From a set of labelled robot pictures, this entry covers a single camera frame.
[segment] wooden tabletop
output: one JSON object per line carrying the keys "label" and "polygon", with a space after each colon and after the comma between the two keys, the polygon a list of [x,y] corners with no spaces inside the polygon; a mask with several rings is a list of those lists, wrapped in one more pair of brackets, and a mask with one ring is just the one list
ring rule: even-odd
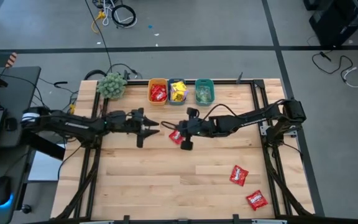
{"label": "wooden tabletop", "polygon": [[[279,79],[265,79],[269,103],[284,98]],[[91,116],[96,81],[82,81],[75,114]],[[178,123],[188,119],[187,107],[198,108],[203,117],[211,107],[195,105],[193,85],[183,106],[152,106],[147,101],[147,86],[128,86],[124,97],[110,101],[108,111],[143,107],[145,115],[157,122]],[[249,85],[215,85],[214,104],[224,103],[235,113],[254,110]],[[211,114],[229,114],[218,107]],[[134,134],[108,134],[103,138],[98,180],[96,184],[92,220],[230,219],[273,218],[273,207],[267,181],[257,125],[241,128],[227,138],[193,137],[192,151],[181,150],[161,130],[144,141],[144,148],[136,148]],[[297,147],[296,139],[285,137],[285,143]],[[65,157],[77,147],[69,143]],[[288,188],[298,201],[314,212],[300,155],[287,146],[280,147],[280,155]],[[84,150],[79,150],[62,167],[51,217],[56,217],[69,203],[78,188]],[[229,181],[234,165],[249,171],[243,187]],[[276,185],[280,210],[285,213],[282,195]],[[260,190],[269,204],[256,212],[249,206],[246,196]],[[83,197],[81,214],[85,214],[87,192]]]}

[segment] concrete floor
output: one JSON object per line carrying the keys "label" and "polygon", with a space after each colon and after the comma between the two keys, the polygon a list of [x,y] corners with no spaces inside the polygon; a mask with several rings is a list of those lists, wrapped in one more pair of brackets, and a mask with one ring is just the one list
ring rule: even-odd
{"label": "concrete floor", "polygon": [[[112,24],[102,32],[108,47],[251,45],[272,46],[262,0],[124,0],[134,8],[139,23],[131,29]],[[301,0],[268,0],[281,46],[308,45],[313,36],[311,15]],[[97,10],[91,5],[93,13]],[[0,49],[102,48],[100,36],[90,29],[91,18],[83,1],[5,0],[0,9]],[[358,31],[350,38],[358,45]],[[311,45],[318,45],[314,38]],[[346,86],[339,74],[327,75],[312,63],[315,51],[282,52],[296,99],[308,120],[304,129],[326,216],[358,218],[358,89]],[[317,58],[327,70],[347,55],[358,67],[358,50],[335,51],[333,63]],[[126,63],[144,78],[282,78],[273,50],[156,51],[110,53],[113,63]],[[41,77],[68,81],[76,90],[86,73],[107,70],[106,53],[19,54],[15,66],[40,66]],[[358,84],[358,70],[349,81]],[[61,109],[69,93],[39,82],[45,103]],[[46,220],[56,184],[32,184],[25,203],[34,213],[14,215],[12,223]],[[42,192],[42,197],[31,195]]]}

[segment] succulent plant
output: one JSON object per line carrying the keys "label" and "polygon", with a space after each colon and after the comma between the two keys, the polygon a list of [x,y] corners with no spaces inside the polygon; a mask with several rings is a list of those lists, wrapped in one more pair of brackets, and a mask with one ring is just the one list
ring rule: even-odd
{"label": "succulent plant", "polygon": [[108,73],[99,81],[96,91],[104,98],[118,99],[124,94],[126,84],[127,81],[120,73]]}

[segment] teal bin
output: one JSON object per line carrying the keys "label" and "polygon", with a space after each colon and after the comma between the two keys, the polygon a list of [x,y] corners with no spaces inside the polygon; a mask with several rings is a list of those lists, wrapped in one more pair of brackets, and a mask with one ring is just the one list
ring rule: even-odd
{"label": "teal bin", "polygon": [[[197,90],[201,86],[208,86],[209,87],[209,89],[211,90],[211,101],[203,102],[197,97]],[[211,105],[215,100],[214,82],[212,80],[210,80],[210,79],[207,79],[207,78],[196,80],[196,93],[195,93],[195,95],[196,95],[196,104],[198,106],[209,106],[209,105]]]}
{"label": "teal bin", "polygon": [[186,80],[184,80],[182,78],[171,78],[171,79],[168,80],[168,102],[171,105],[180,106],[180,105],[185,104],[186,100],[183,100],[182,102],[171,101],[171,83],[180,82],[180,81],[183,81],[184,84],[186,84]]}

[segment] white cable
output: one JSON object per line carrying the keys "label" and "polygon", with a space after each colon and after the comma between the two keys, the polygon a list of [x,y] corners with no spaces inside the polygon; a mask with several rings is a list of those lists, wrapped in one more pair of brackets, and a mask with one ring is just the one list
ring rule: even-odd
{"label": "white cable", "polygon": [[356,69],[357,69],[357,67],[353,67],[353,68],[351,68],[350,70],[346,70],[346,73],[345,73],[345,75],[343,76],[343,79],[345,79],[346,85],[348,85],[348,86],[350,86],[350,87],[352,87],[352,88],[358,88],[358,86],[354,86],[354,85],[349,84],[349,83],[347,82],[347,80],[346,80],[346,77],[347,77],[348,74],[350,74],[351,72],[353,72],[353,71],[356,70]]}
{"label": "white cable", "polygon": [[[110,5],[109,6],[106,6],[106,0],[103,0],[103,10],[104,10],[104,13],[106,14],[106,18],[104,18],[103,21],[102,21],[102,24],[104,26],[109,25],[109,11],[112,12],[112,8],[115,8],[115,7],[116,7],[116,5],[113,3],[113,0],[110,0]],[[114,15],[116,16],[118,22],[125,22],[125,21],[127,21],[129,19],[133,19],[133,17],[131,16],[131,17],[128,17],[128,18],[126,18],[124,20],[120,20],[119,17],[118,17],[117,11],[115,11]],[[135,19],[135,22],[132,25],[124,27],[124,28],[133,27],[134,25],[136,25],[136,23],[137,23],[137,18]]]}

